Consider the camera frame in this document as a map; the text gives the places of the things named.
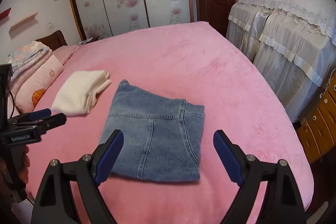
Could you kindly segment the person's left hand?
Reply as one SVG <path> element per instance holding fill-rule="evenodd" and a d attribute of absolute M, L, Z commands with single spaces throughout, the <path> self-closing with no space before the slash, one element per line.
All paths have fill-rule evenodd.
<path fill-rule="evenodd" d="M 26 183 L 19 177 L 19 171 L 23 167 L 23 155 L 25 146 L 1 148 L 1 158 L 6 163 L 5 182 L 16 203 L 27 198 Z"/>

